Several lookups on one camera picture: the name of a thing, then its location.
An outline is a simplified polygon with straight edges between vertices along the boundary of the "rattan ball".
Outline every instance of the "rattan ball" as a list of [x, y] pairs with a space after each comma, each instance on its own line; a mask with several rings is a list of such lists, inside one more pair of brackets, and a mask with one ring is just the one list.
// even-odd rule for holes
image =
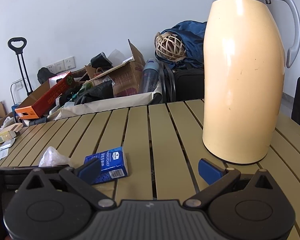
[[186, 57], [186, 48], [180, 37], [172, 32], [157, 33], [154, 38], [155, 52], [158, 56], [171, 61], [179, 61]]

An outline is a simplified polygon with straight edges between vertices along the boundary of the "blue water bottle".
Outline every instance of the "blue water bottle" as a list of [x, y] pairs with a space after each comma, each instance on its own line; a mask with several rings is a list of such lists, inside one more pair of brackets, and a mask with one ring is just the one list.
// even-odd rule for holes
[[155, 58], [147, 60], [143, 68], [139, 94], [153, 92], [159, 80], [159, 64]]

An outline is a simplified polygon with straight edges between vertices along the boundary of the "wooden slatted table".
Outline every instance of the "wooden slatted table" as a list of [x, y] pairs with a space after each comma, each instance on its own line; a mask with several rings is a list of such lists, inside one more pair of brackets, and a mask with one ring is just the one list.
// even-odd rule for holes
[[203, 111], [204, 102], [192, 100], [116, 109], [23, 128], [8, 156], [0, 160], [0, 167], [38, 165], [49, 146], [78, 167], [87, 155], [123, 146], [130, 175], [94, 186], [117, 203], [153, 197], [182, 203], [208, 186], [198, 173], [201, 158], [248, 174], [265, 168], [296, 212], [288, 239], [300, 240], [300, 126], [280, 113], [267, 156], [254, 165], [236, 166], [223, 163], [205, 149]]

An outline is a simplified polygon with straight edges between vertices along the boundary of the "electrical outlet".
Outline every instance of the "electrical outlet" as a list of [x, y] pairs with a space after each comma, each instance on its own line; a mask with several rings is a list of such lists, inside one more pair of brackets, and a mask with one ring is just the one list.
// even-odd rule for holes
[[69, 57], [63, 60], [65, 63], [66, 70], [75, 68], [74, 57]]
[[65, 63], [63, 60], [60, 60], [54, 64], [56, 67], [56, 73], [62, 72], [66, 70]]
[[19, 81], [15, 85], [16, 85], [17, 90], [21, 89], [22, 88], [22, 81]]
[[53, 74], [56, 74], [56, 67], [54, 66], [54, 64], [50, 64], [48, 66], [46, 66], [46, 68]]

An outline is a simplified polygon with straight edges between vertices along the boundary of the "blue fabric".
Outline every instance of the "blue fabric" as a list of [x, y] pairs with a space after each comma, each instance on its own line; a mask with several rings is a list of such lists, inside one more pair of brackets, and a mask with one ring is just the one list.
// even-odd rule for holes
[[181, 38], [186, 47], [186, 58], [178, 62], [172, 62], [155, 53], [156, 58], [167, 63], [170, 68], [186, 69], [185, 63], [189, 63], [194, 68], [203, 67], [203, 37], [206, 26], [207, 22], [184, 21], [171, 29], [164, 30], [161, 34], [173, 32]]

